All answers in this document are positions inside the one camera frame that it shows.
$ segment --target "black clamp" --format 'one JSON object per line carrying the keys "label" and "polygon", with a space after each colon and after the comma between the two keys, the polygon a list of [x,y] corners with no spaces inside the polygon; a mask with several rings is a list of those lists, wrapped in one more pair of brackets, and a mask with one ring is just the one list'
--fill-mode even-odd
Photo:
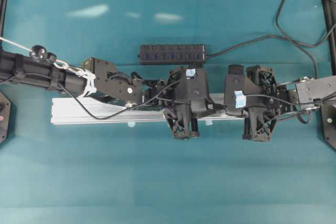
{"label": "black clamp", "polygon": [[15,69],[14,69],[14,80],[12,81],[12,84],[18,84],[25,76],[25,70],[23,69],[24,65],[24,56],[16,54],[15,57]]}
{"label": "black clamp", "polygon": [[59,86],[58,86],[58,81],[59,81],[59,69],[56,68],[55,66],[53,66],[51,68],[51,72],[50,72],[50,86],[49,88],[47,88],[47,90],[56,90]]}

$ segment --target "teal table surface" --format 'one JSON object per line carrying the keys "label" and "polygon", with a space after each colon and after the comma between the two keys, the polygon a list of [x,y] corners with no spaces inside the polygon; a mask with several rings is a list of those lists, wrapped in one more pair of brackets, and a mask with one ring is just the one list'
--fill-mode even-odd
{"label": "teal table surface", "polygon": [[[173,66],[139,65],[141,44],[205,43],[216,52],[278,34],[280,1],[8,0],[4,37],[74,65],[93,56],[167,78]],[[314,43],[325,33],[321,0],[288,0],[283,11],[293,38]],[[309,50],[330,75],[328,43]],[[313,75],[307,56],[271,39],[209,60],[211,92],[223,92],[232,63],[272,66],[278,81]],[[15,105],[0,146],[0,223],[335,223],[336,152],[318,113],[310,125],[280,123],[269,143],[242,140],[242,121],[200,122],[200,138],[178,141],[166,123],[55,126],[59,94],[0,89]]]}

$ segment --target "black metal frame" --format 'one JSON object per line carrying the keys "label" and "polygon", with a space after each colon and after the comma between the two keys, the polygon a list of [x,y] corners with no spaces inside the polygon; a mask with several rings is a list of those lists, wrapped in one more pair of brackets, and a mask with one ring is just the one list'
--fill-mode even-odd
{"label": "black metal frame", "polygon": [[[329,0],[322,0],[325,24],[327,30],[336,23],[336,4]],[[336,30],[329,36],[329,48],[332,74],[336,76]],[[324,140],[336,149],[336,108],[333,105],[325,105],[321,108]]]}
{"label": "black metal frame", "polygon": [[7,0],[0,0],[0,36],[2,36],[4,32],[6,7],[7,7]]}

